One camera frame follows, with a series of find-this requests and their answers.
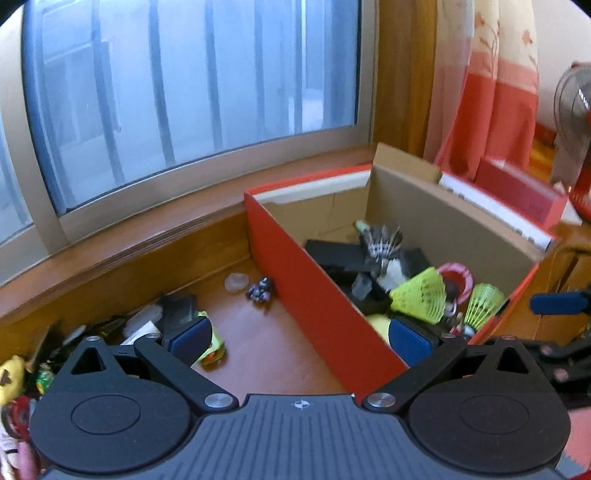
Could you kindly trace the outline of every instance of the window frame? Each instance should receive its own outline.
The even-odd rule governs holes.
[[[355,125],[266,141],[180,165],[106,193],[58,217],[37,162],[25,107],[21,54],[24,7],[20,7],[0,28],[0,58],[4,62],[0,71],[0,113],[11,118],[5,126],[8,150],[44,255],[53,255],[139,212],[216,183],[298,158],[369,143],[376,65],[375,0],[360,0],[360,9]],[[10,243],[22,243],[25,248],[25,237],[17,235]],[[7,246],[0,246],[0,258],[5,252]]]

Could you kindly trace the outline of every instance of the curtain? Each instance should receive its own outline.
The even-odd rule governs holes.
[[[525,168],[537,105],[531,0],[438,0],[424,158],[469,180],[482,157]]]

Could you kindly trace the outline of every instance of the red cardboard box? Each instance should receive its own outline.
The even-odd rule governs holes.
[[[303,249],[308,239],[358,242],[354,221],[399,225],[404,245],[434,266],[467,265],[477,283],[518,297],[544,256],[477,206],[439,187],[437,167],[380,144],[373,165],[328,171],[245,193],[251,253],[335,377],[360,400],[406,369]],[[491,319],[472,342],[485,339]]]
[[[483,158],[475,185],[543,228],[556,225],[567,196],[504,160]]]

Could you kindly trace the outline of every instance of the yellow plush toy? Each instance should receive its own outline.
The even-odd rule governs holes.
[[[17,398],[22,391],[25,361],[14,355],[0,366],[0,407]]]

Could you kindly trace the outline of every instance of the round disc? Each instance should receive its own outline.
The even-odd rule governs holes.
[[[570,422],[555,393],[527,390],[523,384],[491,388],[476,378],[445,382],[411,404],[409,425],[429,452],[461,469],[533,471],[560,456]]]
[[[124,380],[97,393],[91,385],[49,392],[31,417],[35,447],[65,470],[94,475],[136,470],[174,450],[190,427],[187,402],[164,385]]]

